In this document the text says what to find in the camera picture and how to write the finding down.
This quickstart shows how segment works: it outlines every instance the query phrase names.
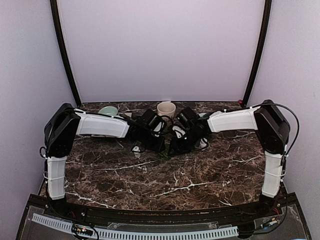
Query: black pole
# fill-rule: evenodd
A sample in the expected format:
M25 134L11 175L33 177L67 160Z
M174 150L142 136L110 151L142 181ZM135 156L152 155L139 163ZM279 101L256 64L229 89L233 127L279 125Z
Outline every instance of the black pole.
M255 52L255 56L254 56L254 61L253 61L249 81L246 86L246 90L245 90L243 99L239 101L241 107L243 107L243 108L245 108L247 106L252 89L255 84L262 52L263 52L264 45L265 45L268 23L269 23L270 12L271 12L271 4L272 4L272 0L265 0L265 2L264 2L264 10L263 10L260 35L259 35L258 45L256 47L256 52Z
M62 58L63 65L64 65L64 70L65 70L66 76L69 81L69 85L70 85L70 88L71 88L71 91L73 94L73 98L75 100L75 104L78 107L80 107L80 105L82 103L80 100L80 96L79 96L79 93L77 90L76 82L75 82L74 76L72 74L72 70L71 70L70 63L69 63L65 40L64 40L63 33L62 33L61 23L60 23L57 0L50 0L50 4L51 4L51 12L52 12L52 18L53 18L53 23L54 23L54 28L55 28L56 39L59 44L60 54L61 54L61 58Z

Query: cup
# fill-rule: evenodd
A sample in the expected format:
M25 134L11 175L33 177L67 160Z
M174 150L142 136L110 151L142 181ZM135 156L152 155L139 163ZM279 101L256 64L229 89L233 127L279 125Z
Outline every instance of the cup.
M118 109L114 106L105 106L99 110L100 114L116 116L118 114Z
M176 111L176 105L169 101L163 101L157 105L156 109L159 116L166 115L173 118Z

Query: white wall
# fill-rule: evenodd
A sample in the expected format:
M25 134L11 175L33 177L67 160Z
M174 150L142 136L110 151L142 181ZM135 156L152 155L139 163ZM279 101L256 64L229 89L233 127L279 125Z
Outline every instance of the white wall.
M264 0L59 0L83 102L238 101Z
M0 0L0 240L15 239L44 161L44 126L74 103L49 0Z
M299 117L301 132L288 158L285 184L296 192L313 239L320 239L320 1L273 1L249 103L264 99L290 107ZM293 137L295 121L289 120Z

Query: marble surface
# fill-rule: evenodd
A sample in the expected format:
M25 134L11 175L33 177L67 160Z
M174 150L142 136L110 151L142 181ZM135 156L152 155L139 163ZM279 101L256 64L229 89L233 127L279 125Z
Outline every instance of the marble surface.
M236 102L175 102L179 113L189 106L197 113L236 109ZM98 112L115 106L141 115L157 102L85 103ZM123 210L195 210L258 201L265 160L250 130L213 133L209 147L165 159L146 151L140 158L124 138L78 136L66 163L68 202Z

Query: green bowl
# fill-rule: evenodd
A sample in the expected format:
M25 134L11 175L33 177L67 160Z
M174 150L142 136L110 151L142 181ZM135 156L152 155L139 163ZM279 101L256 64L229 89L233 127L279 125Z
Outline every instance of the green bowl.
M118 109L114 106L105 106L99 110L100 114L116 116L118 114Z

